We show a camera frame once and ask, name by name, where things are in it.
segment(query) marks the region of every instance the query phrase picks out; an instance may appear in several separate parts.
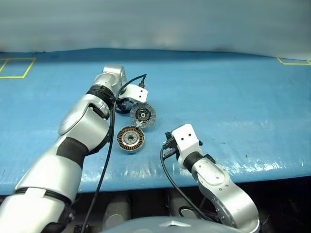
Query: cable connector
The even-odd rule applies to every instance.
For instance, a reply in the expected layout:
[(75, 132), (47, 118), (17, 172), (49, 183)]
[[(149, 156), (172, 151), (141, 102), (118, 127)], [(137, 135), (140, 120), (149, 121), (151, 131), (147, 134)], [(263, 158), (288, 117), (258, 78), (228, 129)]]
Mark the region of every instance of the cable connector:
[(145, 88), (145, 81), (142, 80), (139, 84), (138, 84), (139, 87), (141, 88)]
[(172, 137), (172, 138), (168, 139), (166, 142), (164, 142), (162, 147), (164, 149), (167, 149), (167, 148), (177, 148), (177, 143), (176, 143), (175, 138)]
[(163, 160), (166, 160), (167, 158), (170, 158), (172, 155), (176, 154), (177, 150), (175, 148), (170, 149), (167, 153), (163, 155)]
[(166, 132), (165, 133), (166, 136), (166, 142), (164, 142), (163, 144), (163, 149), (167, 149), (167, 148), (175, 148), (177, 149), (177, 142), (175, 140), (175, 138), (172, 137), (172, 134), (170, 132)]

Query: black cable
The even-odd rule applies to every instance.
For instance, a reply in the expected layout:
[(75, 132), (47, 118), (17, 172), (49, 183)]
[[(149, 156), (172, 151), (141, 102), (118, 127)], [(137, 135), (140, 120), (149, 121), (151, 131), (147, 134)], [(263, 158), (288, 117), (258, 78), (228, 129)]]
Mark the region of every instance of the black cable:
[(97, 188), (96, 188), (96, 191), (94, 193), (94, 196), (93, 196), (93, 199), (92, 199), (92, 202), (89, 206), (89, 209), (87, 211), (87, 214), (86, 214), (86, 218), (84, 219), (84, 222), (83, 222), (83, 225), (82, 225), (82, 229), (81, 229), (81, 233), (84, 233), (85, 229), (86, 229), (86, 225), (87, 225), (87, 222), (88, 222), (88, 219), (89, 219), (89, 216), (92, 212), (92, 209), (94, 207), (94, 204), (95, 204), (95, 201), (96, 201), (96, 198), (98, 196), (98, 193), (100, 191), (100, 188), (102, 186), (102, 183), (103, 183), (103, 179), (104, 179), (104, 176), (105, 176), (105, 173), (106, 173), (106, 170), (107, 170), (107, 166), (108, 166), (108, 162), (109, 162), (109, 159), (110, 159), (110, 154), (111, 154), (111, 150), (112, 150), (112, 143), (113, 143), (113, 134), (114, 134), (114, 130), (115, 130), (115, 111), (116, 111), (116, 102), (119, 98), (119, 95), (120, 95), (120, 92), (125, 89), (128, 84), (132, 83), (133, 81), (137, 80), (137, 79), (145, 79), (147, 76), (147, 74), (143, 74), (143, 75), (140, 75), (136, 78), (133, 78), (131, 79), (130, 81), (128, 81), (126, 84), (124, 84), (120, 90), (117, 92), (116, 94), (116, 99), (114, 101), (114, 104), (113, 104), (113, 108), (110, 110), (110, 128), (111, 128), (111, 133), (110, 133), (110, 143), (109, 143), (109, 149), (108, 149), (108, 153), (107, 153), (107, 157), (106, 157), (106, 161), (105, 161), (105, 165), (104, 165), (104, 168), (103, 168), (103, 171), (102, 171), (102, 174), (101, 174), (101, 177), (98, 181), (98, 185), (97, 185)]
[(140, 86), (141, 88), (145, 88), (145, 77), (142, 78), (141, 82), (138, 84), (138, 86)]
[[(183, 213), (181, 212), (182, 210), (192, 210), (192, 211), (196, 211), (195, 209), (193, 209), (192, 207), (189, 206), (181, 206), (178, 209), (178, 213), (180, 216), (184, 217)], [(204, 213), (207, 217), (211, 218), (212, 221), (218, 222), (216, 220), (217, 215), (209, 210), (204, 210), (204, 209), (200, 209), (202, 211), (202, 213)]]
[(167, 171), (166, 167), (165, 167), (165, 163), (164, 163), (164, 159), (163, 159), (163, 151), (164, 148), (161, 148), (161, 152), (160, 152), (160, 160), (161, 160), (161, 164), (163, 167), (163, 170), (165, 172), (165, 175), (167, 176), (167, 178), (169, 179), (169, 181), (171, 182), (171, 184), (173, 185), (173, 187), (180, 193), (180, 195), (189, 203), (189, 205), (192, 206), (192, 208), (200, 215), (201, 218), (205, 219), (205, 220), (210, 220), (213, 221), (211, 218), (207, 217), (205, 214), (202, 213), (202, 211), (195, 206), (195, 204), (192, 203), (192, 201), (183, 193), (183, 191), (181, 191), (181, 189), (176, 185), (176, 183), (173, 181), (173, 179), (171, 178), (169, 172)]

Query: blue table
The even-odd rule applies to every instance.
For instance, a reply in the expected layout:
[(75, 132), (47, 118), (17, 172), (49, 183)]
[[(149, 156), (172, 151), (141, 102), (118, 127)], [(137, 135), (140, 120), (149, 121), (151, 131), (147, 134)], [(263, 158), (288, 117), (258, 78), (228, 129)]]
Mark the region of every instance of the blue table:
[[(187, 122), (203, 151), (235, 182), (311, 175), (307, 61), (283, 65), (277, 58), (236, 53), (105, 49), (0, 53), (0, 59), (0, 195), (12, 193), (55, 141), (64, 115), (108, 63), (123, 65), (128, 80), (148, 74), (148, 102), (157, 119), (144, 131), (140, 152), (125, 154), (115, 141), (102, 191), (170, 186), (160, 147), (166, 131)], [(131, 124), (129, 116), (117, 115), (115, 131)], [(95, 190), (107, 149), (85, 159), (80, 192)], [(195, 185), (173, 157), (167, 166), (178, 185)]]

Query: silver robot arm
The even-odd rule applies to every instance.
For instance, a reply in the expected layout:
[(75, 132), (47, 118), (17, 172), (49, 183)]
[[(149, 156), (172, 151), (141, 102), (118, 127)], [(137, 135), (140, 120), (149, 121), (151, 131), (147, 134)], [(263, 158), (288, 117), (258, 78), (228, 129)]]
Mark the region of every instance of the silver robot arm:
[(175, 148), (178, 163), (198, 182), (201, 193), (209, 199), (222, 224), (245, 233), (260, 230), (258, 210), (252, 199), (236, 186), (228, 172), (209, 155), (204, 156), (193, 127), (185, 124), (166, 133), (165, 147)]
[[(62, 232), (73, 217), (84, 158), (110, 139), (107, 123), (119, 89), (126, 83), (124, 68), (108, 65), (90, 90), (65, 116), (56, 142), (44, 152), (0, 206), (0, 232)], [(119, 95), (145, 102), (147, 90), (129, 84)]]

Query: black band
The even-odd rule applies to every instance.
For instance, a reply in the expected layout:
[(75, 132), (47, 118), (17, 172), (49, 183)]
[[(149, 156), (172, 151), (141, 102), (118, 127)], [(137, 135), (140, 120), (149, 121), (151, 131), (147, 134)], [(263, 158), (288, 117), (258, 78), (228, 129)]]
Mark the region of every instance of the black band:
[(88, 148), (78, 140), (66, 137), (59, 145), (56, 155), (76, 162), (82, 169), (84, 158), (88, 155)]
[(41, 233), (61, 233), (66, 228), (66, 225), (62, 223), (50, 222)]
[(110, 91), (109, 88), (105, 86), (101, 86), (101, 85), (91, 86), (91, 88), (86, 94), (94, 95), (100, 98), (102, 101), (104, 101), (108, 105), (109, 108), (113, 106), (113, 103), (115, 101), (115, 97), (112, 91)]
[[(28, 189), (28, 187), (27, 188), (20, 188), (20, 189), (15, 191), (15, 194), (26, 193), (27, 189)], [(69, 198), (67, 198), (66, 196), (64, 196), (62, 194), (56, 193), (54, 191), (46, 190), (44, 196), (56, 198), (56, 199), (61, 200), (65, 204), (71, 205), (71, 200)]]
[(189, 172), (191, 172), (192, 166), (202, 158), (203, 156), (199, 152), (192, 152), (185, 158), (184, 166), (186, 167), (186, 169), (188, 169)]

